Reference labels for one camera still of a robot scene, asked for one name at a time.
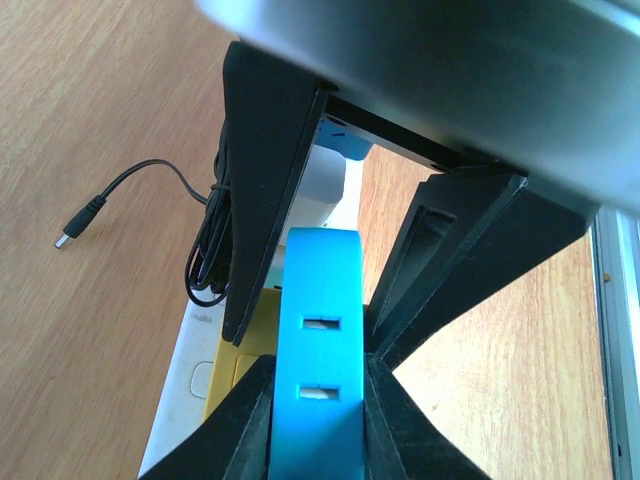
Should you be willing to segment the white power strip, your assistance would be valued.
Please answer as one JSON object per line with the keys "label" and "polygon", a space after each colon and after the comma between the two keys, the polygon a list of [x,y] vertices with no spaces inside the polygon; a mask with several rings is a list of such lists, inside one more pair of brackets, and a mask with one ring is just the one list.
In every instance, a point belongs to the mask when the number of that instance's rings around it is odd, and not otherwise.
{"label": "white power strip", "polygon": [[[355,230],[358,222],[363,163],[346,159],[342,200],[323,226]],[[292,225],[291,212],[285,228]],[[265,289],[281,289],[286,237],[282,236],[268,271]],[[139,474],[149,471],[202,423],[209,376],[220,338],[225,304],[201,308],[188,302],[160,396]]]}

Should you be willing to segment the yellow cube socket adapter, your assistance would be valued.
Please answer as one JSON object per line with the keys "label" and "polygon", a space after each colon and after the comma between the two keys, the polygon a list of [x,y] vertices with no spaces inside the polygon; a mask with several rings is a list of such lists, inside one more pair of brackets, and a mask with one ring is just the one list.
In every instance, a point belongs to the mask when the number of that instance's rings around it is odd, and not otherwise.
{"label": "yellow cube socket adapter", "polygon": [[281,291],[263,289],[239,346],[219,338],[209,376],[205,421],[262,355],[276,355]]}

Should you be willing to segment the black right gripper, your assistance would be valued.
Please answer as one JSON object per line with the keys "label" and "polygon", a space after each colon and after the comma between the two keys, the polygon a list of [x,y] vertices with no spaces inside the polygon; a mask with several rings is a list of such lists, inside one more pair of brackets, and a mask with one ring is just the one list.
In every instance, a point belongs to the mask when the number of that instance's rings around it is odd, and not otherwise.
{"label": "black right gripper", "polygon": [[639,212],[635,1],[202,1],[199,8],[364,110]]}

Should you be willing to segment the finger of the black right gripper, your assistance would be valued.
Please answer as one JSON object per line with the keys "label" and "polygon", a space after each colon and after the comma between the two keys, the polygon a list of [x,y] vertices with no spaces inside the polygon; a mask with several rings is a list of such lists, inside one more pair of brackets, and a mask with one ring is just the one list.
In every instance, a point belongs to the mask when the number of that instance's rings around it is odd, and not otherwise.
{"label": "finger of the black right gripper", "polygon": [[596,203],[512,172],[418,185],[367,309],[367,352],[394,369],[451,321],[588,230]]}
{"label": "finger of the black right gripper", "polygon": [[244,42],[223,63],[232,255],[222,337],[241,344],[329,97],[315,75]]}

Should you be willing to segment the cyan plug adapter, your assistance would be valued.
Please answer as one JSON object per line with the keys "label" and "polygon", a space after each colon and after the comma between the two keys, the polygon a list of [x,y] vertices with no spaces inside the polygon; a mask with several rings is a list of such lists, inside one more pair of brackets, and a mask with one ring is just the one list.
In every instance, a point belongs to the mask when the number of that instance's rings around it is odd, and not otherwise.
{"label": "cyan plug adapter", "polygon": [[365,474],[361,239],[293,228],[280,305],[268,476]]}

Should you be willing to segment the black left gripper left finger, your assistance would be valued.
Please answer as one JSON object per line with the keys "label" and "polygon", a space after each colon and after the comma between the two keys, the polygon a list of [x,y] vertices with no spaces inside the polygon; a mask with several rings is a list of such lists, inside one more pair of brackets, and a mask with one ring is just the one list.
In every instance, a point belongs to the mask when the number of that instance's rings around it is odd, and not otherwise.
{"label": "black left gripper left finger", "polygon": [[275,357],[260,356],[186,440],[144,479],[265,479]]}

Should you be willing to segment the dark blue cube adapter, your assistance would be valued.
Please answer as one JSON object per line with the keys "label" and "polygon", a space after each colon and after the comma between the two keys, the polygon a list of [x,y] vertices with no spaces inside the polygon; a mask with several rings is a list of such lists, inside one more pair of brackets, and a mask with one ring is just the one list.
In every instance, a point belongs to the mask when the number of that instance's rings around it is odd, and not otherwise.
{"label": "dark blue cube adapter", "polygon": [[355,161],[364,160],[372,143],[351,132],[337,119],[323,115],[318,123],[315,144]]}

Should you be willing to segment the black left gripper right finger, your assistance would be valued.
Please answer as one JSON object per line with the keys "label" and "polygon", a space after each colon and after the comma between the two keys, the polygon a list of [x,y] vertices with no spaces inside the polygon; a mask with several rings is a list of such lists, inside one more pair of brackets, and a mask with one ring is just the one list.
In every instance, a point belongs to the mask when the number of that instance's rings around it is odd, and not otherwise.
{"label": "black left gripper right finger", "polygon": [[367,479],[486,479],[427,419],[391,370],[365,359]]}

